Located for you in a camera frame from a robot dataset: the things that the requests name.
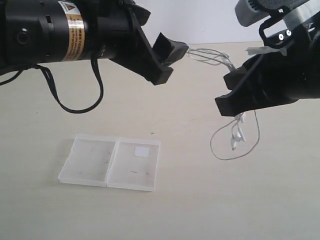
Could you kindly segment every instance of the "earphones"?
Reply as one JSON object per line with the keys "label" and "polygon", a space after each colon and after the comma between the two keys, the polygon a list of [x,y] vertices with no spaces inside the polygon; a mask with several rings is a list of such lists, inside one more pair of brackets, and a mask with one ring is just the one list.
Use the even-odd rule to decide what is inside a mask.
{"label": "earphones", "polygon": [[240,142],[246,142],[246,137],[240,127],[240,123],[244,123],[245,122],[245,119],[246,119],[246,114],[245,113],[241,113],[237,116],[235,116],[235,124],[232,126],[231,128],[231,134],[232,134],[232,137],[231,137],[231,148],[232,150],[236,150],[237,148],[237,144],[240,143]]}

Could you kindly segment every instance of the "white wall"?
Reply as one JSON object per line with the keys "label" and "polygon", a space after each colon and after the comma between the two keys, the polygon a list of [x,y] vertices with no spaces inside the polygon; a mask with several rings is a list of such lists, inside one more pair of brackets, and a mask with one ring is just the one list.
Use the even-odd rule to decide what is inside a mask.
{"label": "white wall", "polygon": [[149,11],[143,28],[154,42],[159,32],[188,44],[260,41],[259,25],[243,27],[238,23],[238,0],[136,0]]}

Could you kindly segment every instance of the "beige table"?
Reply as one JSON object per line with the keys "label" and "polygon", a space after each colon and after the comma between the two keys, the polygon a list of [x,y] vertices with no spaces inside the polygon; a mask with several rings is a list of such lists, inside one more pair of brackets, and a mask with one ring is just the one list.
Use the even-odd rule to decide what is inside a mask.
{"label": "beige table", "polygon": [[[239,66],[245,49],[259,44],[207,47]],[[96,100],[88,62],[50,67],[67,106]],[[227,93],[228,70],[188,57],[174,68],[155,87],[102,60],[105,98],[84,115],[64,112],[36,70],[0,87],[0,240],[318,240],[320,101],[259,110],[257,149],[219,161],[209,140],[230,120],[214,102]],[[214,141],[217,154],[235,156],[254,144],[255,121],[247,116],[248,144],[232,152],[227,129]],[[160,140],[156,191],[60,184],[78,133]]]}

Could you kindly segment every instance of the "clear plastic box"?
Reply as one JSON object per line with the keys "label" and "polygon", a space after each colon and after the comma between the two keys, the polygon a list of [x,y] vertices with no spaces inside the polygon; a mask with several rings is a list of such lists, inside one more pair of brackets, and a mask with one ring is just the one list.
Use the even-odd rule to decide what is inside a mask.
{"label": "clear plastic box", "polygon": [[59,181],[154,191],[161,143],[119,137],[76,136]]}

